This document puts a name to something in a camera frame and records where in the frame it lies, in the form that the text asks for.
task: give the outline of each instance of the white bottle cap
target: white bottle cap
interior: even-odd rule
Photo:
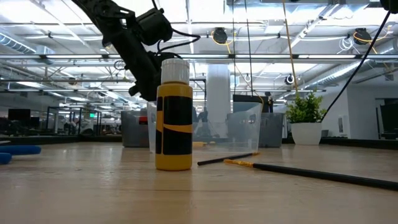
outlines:
[[[162,84],[167,82],[182,82],[189,85],[189,62],[179,58],[164,60]]]

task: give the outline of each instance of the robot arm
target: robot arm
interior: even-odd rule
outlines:
[[[112,0],[72,0],[103,34],[103,45],[112,44],[136,78],[129,90],[131,96],[140,92],[147,101],[156,100],[160,85],[162,61],[173,54],[147,52],[143,44],[154,45],[171,39],[173,29],[164,17],[163,9],[151,9],[136,17],[133,11],[118,6]]]

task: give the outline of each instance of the yellow bottle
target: yellow bottle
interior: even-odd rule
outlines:
[[[189,62],[162,62],[162,84],[157,89],[156,169],[189,170],[192,166],[192,98]]]

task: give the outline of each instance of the blue foam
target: blue foam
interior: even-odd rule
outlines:
[[[40,154],[39,146],[0,146],[0,153],[10,153],[13,156]]]
[[[12,155],[10,153],[0,153],[0,165],[8,164],[12,159]]]

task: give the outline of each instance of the black paintbrush handle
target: black paintbrush handle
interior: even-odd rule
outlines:
[[[321,172],[315,170],[306,170],[306,169],[298,169],[292,167],[282,167],[282,166],[274,166],[274,165],[267,165],[267,164],[253,164],[253,168],[271,171],[271,172],[278,172],[282,174],[290,174],[290,175],[298,175],[302,177],[311,177],[321,180],[332,180],[336,182],[342,182],[347,184],[356,184],[362,185],[367,187],[377,187],[380,189],[386,190],[395,190],[398,191],[398,183],[386,180],[377,180],[377,179],[370,179],[365,177],[355,177],[351,175],[344,175],[344,174],[333,174],[329,172]]]
[[[236,155],[236,156],[227,156],[227,157],[222,157],[218,159],[210,159],[208,161],[200,161],[198,162],[198,166],[203,166],[203,165],[208,165],[208,164],[214,164],[217,162],[223,162],[225,159],[240,159],[240,158],[245,158],[249,156],[253,156],[253,153],[247,153],[247,154],[241,154],[241,155]]]

